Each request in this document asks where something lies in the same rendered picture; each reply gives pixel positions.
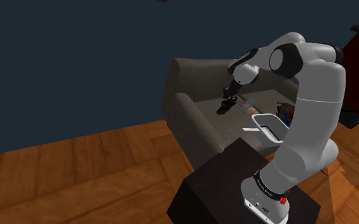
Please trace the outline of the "black lumpy object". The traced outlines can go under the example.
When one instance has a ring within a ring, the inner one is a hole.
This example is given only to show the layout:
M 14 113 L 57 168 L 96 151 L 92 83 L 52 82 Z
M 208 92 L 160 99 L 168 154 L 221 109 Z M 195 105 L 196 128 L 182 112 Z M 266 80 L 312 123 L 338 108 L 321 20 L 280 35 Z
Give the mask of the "black lumpy object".
M 223 100 L 221 106 L 217 109 L 216 114 L 224 115 L 236 104 L 236 102 L 237 102 L 236 96 Z

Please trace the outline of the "grey-brown sofa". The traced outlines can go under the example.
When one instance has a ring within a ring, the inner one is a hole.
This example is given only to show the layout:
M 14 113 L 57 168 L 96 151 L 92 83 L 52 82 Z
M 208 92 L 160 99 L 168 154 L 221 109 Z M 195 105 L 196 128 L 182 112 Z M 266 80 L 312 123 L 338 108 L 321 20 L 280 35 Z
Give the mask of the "grey-brown sofa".
M 228 145 L 241 138 L 266 157 L 276 147 L 266 147 L 252 132 L 249 113 L 233 106 L 217 115 L 223 89 L 233 77 L 227 72 L 228 59 L 172 60 L 162 96 L 162 113 L 184 154 L 198 169 Z

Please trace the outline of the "white rectangular container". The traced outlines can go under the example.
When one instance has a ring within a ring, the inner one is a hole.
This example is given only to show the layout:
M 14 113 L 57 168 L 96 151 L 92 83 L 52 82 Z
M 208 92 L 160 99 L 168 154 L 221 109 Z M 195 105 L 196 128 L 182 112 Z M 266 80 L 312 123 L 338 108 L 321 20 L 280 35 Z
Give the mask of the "white rectangular container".
M 243 131 L 254 133 L 264 146 L 274 147 L 283 143 L 288 126 L 271 113 L 254 114 L 251 127 L 245 127 Z

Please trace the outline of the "red and blue toy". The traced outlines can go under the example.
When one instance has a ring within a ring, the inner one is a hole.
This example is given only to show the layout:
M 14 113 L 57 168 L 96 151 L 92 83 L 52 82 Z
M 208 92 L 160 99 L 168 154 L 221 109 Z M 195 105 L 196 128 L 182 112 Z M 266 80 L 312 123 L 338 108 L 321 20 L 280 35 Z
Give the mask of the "red and blue toy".
M 287 126 L 289 127 L 293 120 L 293 114 L 295 111 L 295 106 L 285 103 L 278 102 L 278 106 L 276 107 L 277 112 L 276 116 Z

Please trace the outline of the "dark robot stand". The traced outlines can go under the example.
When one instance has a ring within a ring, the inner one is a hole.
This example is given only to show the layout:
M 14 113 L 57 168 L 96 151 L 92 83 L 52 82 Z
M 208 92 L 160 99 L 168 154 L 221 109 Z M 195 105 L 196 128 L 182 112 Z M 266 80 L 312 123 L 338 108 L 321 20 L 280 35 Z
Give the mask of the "dark robot stand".
M 268 164 L 241 138 L 187 176 L 167 215 L 173 224 L 266 224 L 244 205 L 241 183 Z

